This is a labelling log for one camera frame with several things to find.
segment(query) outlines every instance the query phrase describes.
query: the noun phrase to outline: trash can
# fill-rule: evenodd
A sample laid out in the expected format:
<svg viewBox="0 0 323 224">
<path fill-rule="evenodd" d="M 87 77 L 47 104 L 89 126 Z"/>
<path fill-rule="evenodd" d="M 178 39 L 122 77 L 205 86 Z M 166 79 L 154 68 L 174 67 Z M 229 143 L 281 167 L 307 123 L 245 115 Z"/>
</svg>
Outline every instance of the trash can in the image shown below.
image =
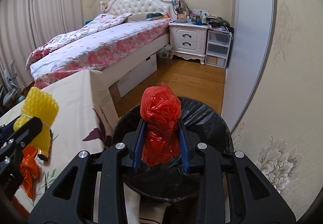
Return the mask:
<svg viewBox="0 0 323 224">
<path fill-rule="evenodd" d="M 222 117 L 200 101 L 178 98 L 187 131 L 197 133 L 202 142 L 217 151 L 232 154 L 232 138 Z M 136 131 L 140 119 L 140 105 L 137 105 L 118 121 L 112 133 L 112 144 L 122 142 L 126 133 Z M 199 174 L 186 175 L 182 170 L 180 154 L 168 163 L 155 166 L 147 166 L 142 160 L 136 174 L 123 175 L 123 181 L 142 196 L 169 203 L 198 197 L 199 180 Z"/>
</svg>

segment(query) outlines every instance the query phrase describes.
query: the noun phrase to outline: bed frame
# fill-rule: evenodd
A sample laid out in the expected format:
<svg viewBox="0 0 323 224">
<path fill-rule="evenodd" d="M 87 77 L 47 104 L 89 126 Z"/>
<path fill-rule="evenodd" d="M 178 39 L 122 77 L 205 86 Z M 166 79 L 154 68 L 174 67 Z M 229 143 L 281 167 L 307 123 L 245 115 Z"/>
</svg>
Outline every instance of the bed frame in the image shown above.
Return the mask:
<svg viewBox="0 0 323 224">
<path fill-rule="evenodd" d="M 124 13 L 167 12 L 170 17 L 177 19 L 177 15 L 173 10 L 172 0 L 111 0 L 108 2 L 108 7 L 106 9 L 104 8 L 105 4 L 101 1 L 101 12 L 108 14 L 122 15 Z M 106 78 L 108 79 L 108 85 L 113 85 L 146 58 L 169 44 L 169 42 L 169 33 L 167 33 L 103 70 L 102 72 L 106 74 Z"/>
<path fill-rule="evenodd" d="M 100 2 L 101 13 L 122 15 L 125 13 L 167 12 L 170 17 L 177 19 L 177 15 L 173 10 L 172 0 L 111 0 L 107 5 L 108 7 L 102 11 L 102 6 L 105 6 L 105 3 L 104 1 Z"/>
</svg>

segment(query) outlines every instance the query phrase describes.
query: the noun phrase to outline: fan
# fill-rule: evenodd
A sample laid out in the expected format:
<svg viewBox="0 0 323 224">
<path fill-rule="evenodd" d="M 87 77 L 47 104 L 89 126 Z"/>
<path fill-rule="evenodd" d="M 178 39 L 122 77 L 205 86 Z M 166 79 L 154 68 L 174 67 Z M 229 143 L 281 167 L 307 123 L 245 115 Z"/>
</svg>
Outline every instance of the fan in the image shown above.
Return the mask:
<svg viewBox="0 0 323 224">
<path fill-rule="evenodd" d="M 21 95 L 22 90 L 18 87 L 17 73 L 15 73 L 14 62 L 10 67 L 12 76 L 9 76 L 6 69 L 3 72 L 4 83 L 9 90 L 9 92 L 3 98 L 3 106 L 8 110 L 25 99 L 25 97 Z"/>
</svg>

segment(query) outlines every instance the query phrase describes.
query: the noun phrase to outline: orange plastic bag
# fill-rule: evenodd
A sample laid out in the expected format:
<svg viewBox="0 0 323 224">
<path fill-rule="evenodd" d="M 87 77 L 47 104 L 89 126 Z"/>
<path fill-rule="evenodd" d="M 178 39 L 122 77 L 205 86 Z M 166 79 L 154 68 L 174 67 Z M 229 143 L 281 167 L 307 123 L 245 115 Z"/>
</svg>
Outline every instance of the orange plastic bag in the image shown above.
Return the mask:
<svg viewBox="0 0 323 224">
<path fill-rule="evenodd" d="M 148 166 L 169 162 L 180 152 L 177 139 L 180 100 L 164 83 L 148 87 L 141 99 L 140 115 L 146 122 L 142 158 Z"/>
</svg>

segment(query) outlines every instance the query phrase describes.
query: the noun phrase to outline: floral bedspread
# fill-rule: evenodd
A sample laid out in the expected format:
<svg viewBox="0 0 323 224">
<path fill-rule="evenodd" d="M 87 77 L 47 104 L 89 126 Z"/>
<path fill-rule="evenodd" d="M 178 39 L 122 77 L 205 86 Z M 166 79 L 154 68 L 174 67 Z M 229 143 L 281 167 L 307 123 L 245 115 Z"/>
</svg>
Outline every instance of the floral bedspread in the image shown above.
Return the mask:
<svg viewBox="0 0 323 224">
<path fill-rule="evenodd" d="M 38 47 L 29 55 L 26 63 L 26 70 L 29 70 L 32 63 L 37 62 L 49 53 L 85 36 L 119 25 L 131 15 L 131 13 L 126 13 L 120 16 L 101 14 L 98 15 L 92 22 L 83 26 L 81 29 L 55 36 L 48 43 Z"/>
<path fill-rule="evenodd" d="M 35 86 L 46 86 L 84 69 L 101 71 L 150 43 L 172 18 L 117 25 L 65 45 L 30 66 Z"/>
</svg>

